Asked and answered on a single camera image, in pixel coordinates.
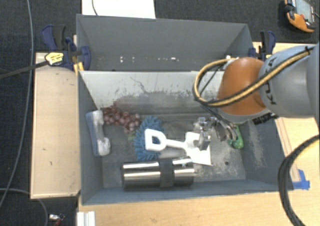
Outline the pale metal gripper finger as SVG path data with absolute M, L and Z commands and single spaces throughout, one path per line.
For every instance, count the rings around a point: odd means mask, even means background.
M 211 137 L 207 133 L 201 133 L 199 136 L 198 148 L 200 151 L 207 150 L 211 142 Z
M 212 121 L 210 118 L 199 117 L 197 120 L 197 129 L 202 135 L 210 135 L 212 130 Z

